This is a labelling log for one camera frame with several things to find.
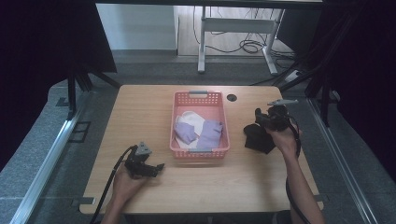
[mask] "forearm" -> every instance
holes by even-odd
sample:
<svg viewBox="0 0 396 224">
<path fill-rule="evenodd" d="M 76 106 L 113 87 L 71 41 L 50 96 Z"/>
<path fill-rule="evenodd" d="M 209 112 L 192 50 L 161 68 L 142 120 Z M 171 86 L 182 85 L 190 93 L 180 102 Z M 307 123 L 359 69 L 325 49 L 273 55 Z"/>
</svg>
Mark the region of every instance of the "forearm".
<svg viewBox="0 0 396 224">
<path fill-rule="evenodd" d="M 290 192 L 295 204 L 309 222 L 324 223 L 323 215 L 321 214 L 311 188 L 309 188 L 298 160 L 293 157 L 285 157 L 285 163 L 287 167 Z M 296 216 L 292 217 L 294 217 L 293 223 L 303 223 L 299 218 L 296 218 Z"/>
<path fill-rule="evenodd" d="M 110 202 L 107 204 L 105 216 L 103 217 L 101 224 L 119 224 L 124 205 L 125 202 L 123 200 L 112 197 Z"/>
</svg>

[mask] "aluminum rail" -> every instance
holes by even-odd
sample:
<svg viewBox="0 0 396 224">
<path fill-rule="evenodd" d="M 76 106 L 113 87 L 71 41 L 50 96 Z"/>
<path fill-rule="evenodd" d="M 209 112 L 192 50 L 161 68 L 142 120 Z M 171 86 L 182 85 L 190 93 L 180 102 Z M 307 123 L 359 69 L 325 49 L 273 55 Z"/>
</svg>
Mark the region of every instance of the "aluminum rail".
<svg viewBox="0 0 396 224">
<path fill-rule="evenodd" d="M 46 159 L 44 159 L 43 164 L 35 175 L 35 179 L 27 190 L 23 200 L 17 209 L 14 217 L 11 219 L 10 223 L 26 223 L 35 209 L 35 205 L 41 195 L 41 192 L 47 181 L 50 178 L 53 168 L 56 165 L 59 157 L 64 151 L 64 146 L 73 132 L 73 129 L 82 114 L 89 98 L 90 94 L 88 92 L 83 92 L 78 99 L 78 111 L 76 115 L 71 120 L 66 120 L 63 127 L 58 133 L 54 143 L 52 144 Z"/>
<path fill-rule="evenodd" d="M 326 140 L 326 143 L 329 146 L 330 152 L 332 153 L 332 156 L 341 173 L 341 176 L 344 178 L 344 181 L 346 182 L 346 186 L 349 190 L 349 193 L 351 194 L 353 201 L 355 202 L 359 212 L 361 213 L 361 217 L 364 223 L 367 224 L 378 223 L 371 208 L 371 205 L 367 201 L 366 196 L 361 190 L 361 187 L 359 186 L 354 175 L 350 171 L 349 166 L 347 165 L 347 161 L 344 158 L 343 153 L 340 150 L 340 147 L 338 146 L 337 142 L 335 141 L 332 135 L 332 131 L 328 127 L 326 127 L 326 125 L 320 118 L 320 112 L 317 104 L 315 104 L 309 98 L 307 98 L 307 102 L 310 106 L 310 109 L 312 110 L 312 113 L 320 128 L 320 131 L 322 132 Z"/>
</svg>

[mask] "cloth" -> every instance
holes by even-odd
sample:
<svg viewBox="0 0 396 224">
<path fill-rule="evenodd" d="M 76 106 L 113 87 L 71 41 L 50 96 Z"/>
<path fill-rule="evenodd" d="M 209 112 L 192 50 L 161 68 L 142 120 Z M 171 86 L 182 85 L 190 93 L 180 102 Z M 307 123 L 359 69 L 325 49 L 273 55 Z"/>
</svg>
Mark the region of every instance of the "cloth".
<svg viewBox="0 0 396 224">
<path fill-rule="evenodd" d="M 244 128 L 244 133 L 247 136 L 245 147 L 259 150 L 265 154 L 275 147 L 272 136 L 267 133 L 262 127 L 257 124 L 249 124 Z"/>
<path fill-rule="evenodd" d="M 217 148 L 221 138 L 222 123 L 217 120 L 205 120 L 198 139 L 198 148 Z"/>
<path fill-rule="evenodd" d="M 175 125 L 175 132 L 177 136 L 186 144 L 190 144 L 192 141 L 197 139 L 197 135 L 194 131 L 194 126 L 185 123 L 185 122 L 177 122 Z"/>
<path fill-rule="evenodd" d="M 201 135 L 205 119 L 199 116 L 193 111 L 185 111 L 181 116 L 176 117 L 176 123 L 187 123 L 194 127 L 194 132 Z M 198 143 L 198 138 L 191 141 L 189 144 L 185 143 L 178 135 L 176 135 L 176 140 L 180 148 L 196 148 Z"/>
</svg>

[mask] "wire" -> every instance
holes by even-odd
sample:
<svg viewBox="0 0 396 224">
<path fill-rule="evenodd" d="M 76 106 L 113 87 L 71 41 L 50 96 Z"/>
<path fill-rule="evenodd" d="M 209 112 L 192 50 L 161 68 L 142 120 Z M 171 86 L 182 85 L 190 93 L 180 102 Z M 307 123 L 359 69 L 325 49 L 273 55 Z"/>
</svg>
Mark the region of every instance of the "wire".
<svg viewBox="0 0 396 224">
<path fill-rule="evenodd" d="M 248 15 L 249 12 L 252 12 L 252 9 L 253 9 L 253 8 L 251 8 L 251 9 L 247 12 L 247 14 L 245 15 L 245 17 Z M 258 12 L 259 12 L 259 9 L 256 8 L 255 16 L 254 16 L 255 18 L 257 18 Z M 195 31 L 195 7 L 193 8 L 193 13 L 192 13 L 192 30 L 193 30 L 193 32 L 194 32 L 194 38 L 195 38 L 196 42 L 197 42 L 198 44 L 201 44 L 200 41 L 198 40 L 196 31 Z M 223 35 L 223 34 L 226 34 L 226 33 L 227 33 L 227 32 L 220 32 L 220 33 L 215 33 L 215 34 L 213 34 L 213 33 L 211 32 L 212 35 Z M 248 33 L 247 36 L 245 37 L 245 39 L 239 42 L 239 48 L 238 48 L 238 49 L 223 50 L 223 49 L 217 49 L 217 48 L 215 48 L 215 47 L 208 46 L 208 45 L 205 45 L 205 47 L 206 47 L 206 48 L 209 48 L 209 49 L 214 49 L 214 50 L 217 50 L 217 51 L 223 52 L 223 53 L 233 53 L 233 52 L 236 52 L 236 51 L 242 49 L 242 50 L 243 50 L 244 52 L 246 52 L 246 53 L 255 54 L 255 53 L 260 52 L 260 51 L 264 48 L 264 46 L 266 46 L 266 40 L 267 40 L 267 36 L 268 36 L 268 35 L 265 35 L 265 39 L 264 39 L 264 38 L 262 37 L 262 35 L 260 35 L 260 34 L 255 34 L 255 35 L 256 35 L 256 36 L 258 35 L 258 36 L 262 39 L 262 42 L 257 41 L 257 40 L 251 40 L 252 33 Z"/>
<path fill-rule="evenodd" d="M 287 66 L 281 65 L 278 61 L 294 61 L 293 59 L 275 59 L 275 64 L 280 68 L 288 68 Z"/>
<path fill-rule="evenodd" d="M 286 52 L 286 51 L 277 51 L 277 50 L 271 49 L 271 54 L 278 56 L 278 57 L 286 57 L 286 58 L 295 59 L 295 53 L 293 51 Z"/>
<path fill-rule="evenodd" d="M 270 15 L 270 19 L 269 20 L 271 20 L 273 14 L 274 14 L 274 9 L 271 11 L 271 15 Z"/>
<path fill-rule="evenodd" d="M 262 15 L 260 16 L 260 19 L 262 19 L 262 17 L 264 16 L 265 9 L 266 9 L 266 8 L 264 8 L 264 9 L 262 10 Z"/>
<path fill-rule="evenodd" d="M 288 116 L 289 118 L 286 119 L 289 128 L 291 129 L 291 131 L 293 132 L 294 135 L 294 139 L 296 141 L 296 156 L 297 158 L 300 157 L 300 152 L 301 152 L 301 141 L 300 141 L 300 135 L 299 135 L 299 128 L 298 128 L 298 124 L 295 120 L 294 117 L 292 116 Z M 296 123 L 297 129 L 294 128 L 294 126 L 291 124 L 290 120 L 293 119 L 293 121 Z M 286 193 L 288 195 L 289 201 L 291 203 L 291 206 L 294 208 L 295 212 L 298 214 L 298 216 L 301 218 L 301 220 L 305 223 L 305 224 L 310 224 L 308 218 L 306 218 L 306 216 L 303 214 L 303 212 L 300 210 L 300 208 L 297 206 L 296 202 L 294 201 L 292 195 L 291 195 L 291 190 L 290 190 L 290 186 L 289 186 L 289 180 L 286 178 Z"/>
<path fill-rule="evenodd" d="M 267 79 L 265 79 L 265 80 L 252 83 L 252 84 L 250 84 L 249 86 L 256 86 L 256 85 L 262 84 L 262 83 L 264 83 L 264 82 L 268 82 L 268 81 L 274 80 L 274 79 L 276 79 L 276 78 L 277 78 L 277 77 L 270 77 L 270 78 L 267 78 Z"/>
<path fill-rule="evenodd" d="M 322 48 L 322 46 L 324 46 L 327 42 L 327 40 L 332 36 L 332 34 L 337 30 L 337 27 L 342 23 L 342 21 L 346 18 L 347 15 L 344 15 L 343 17 L 340 18 L 340 20 L 332 27 L 332 29 L 325 35 L 323 36 L 319 42 L 315 45 L 315 47 L 311 50 L 309 50 L 306 54 L 296 58 L 294 57 L 294 64 L 288 68 L 286 71 L 289 72 L 293 67 L 297 66 L 300 63 L 303 62 L 307 62 L 310 60 L 311 57 L 316 56 L 318 50 L 320 50 Z M 322 63 L 319 63 L 316 67 L 314 67 L 313 69 L 306 71 L 306 73 L 304 74 L 305 77 L 309 77 L 312 76 L 314 73 L 316 73 L 320 68 L 322 67 Z M 282 73 L 282 76 L 278 76 L 277 80 L 273 83 L 273 86 L 277 86 L 280 82 L 282 82 L 283 80 L 285 80 L 286 78 L 286 73 Z"/>
<path fill-rule="evenodd" d="M 128 147 L 128 149 L 126 149 L 125 152 L 122 153 L 122 155 L 120 156 L 119 160 L 116 162 L 116 165 L 114 165 L 114 168 L 111 171 L 110 177 L 107 180 L 107 183 L 106 183 L 106 186 L 105 186 L 105 190 L 102 193 L 102 197 L 100 198 L 99 204 L 96 207 L 95 213 L 93 214 L 93 217 L 91 219 L 91 222 L 90 222 L 91 224 L 94 223 L 94 221 L 96 220 L 97 216 L 99 215 L 99 211 L 100 211 L 100 209 L 102 207 L 103 201 L 105 200 L 105 197 L 107 195 L 108 189 L 110 188 L 111 182 L 113 181 L 113 177 L 116 174 L 117 169 L 119 169 L 119 166 L 122 163 L 123 158 L 125 157 L 126 153 L 129 150 L 132 150 L 132 149 L 133 149 L 133 147 Z"/>
</svg>

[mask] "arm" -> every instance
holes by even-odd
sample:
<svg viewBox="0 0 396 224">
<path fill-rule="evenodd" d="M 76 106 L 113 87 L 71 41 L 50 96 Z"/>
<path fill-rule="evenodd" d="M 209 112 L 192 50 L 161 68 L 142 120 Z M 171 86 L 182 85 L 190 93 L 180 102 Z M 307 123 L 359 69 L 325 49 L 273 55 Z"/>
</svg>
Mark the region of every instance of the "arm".
<svg viewBox="0 0 396 224">
<path fill-rule="evenodd" d="M 105 216 L 101 223 L 120 223 L 123 206 L 136 195 L 147 180 L 146 177 L 131 178 L 124 163 L 122 163 L 114 177 L 113 194 L 107 204 Z"/>
<path fill-rule="evenodd" d="M 309 188 L 308 183 L 306 182 L 303 171 L 301 170 L 298 162 L 298 158 L 296 156 L 296 141 L 294 140 L 291 129 L 288 128 L 283 132 L 266 131 L 271 134 L 275 145 L 282 152 L 286 164 L 291 195 L 295 203 L 309 222 L 325 223 L 324 217 L 315 201 L 311 188 Z M 293 208 L 291 208 L 290 211 L 291 220 L 294 224 L 303 223 Z"/>
</svg>

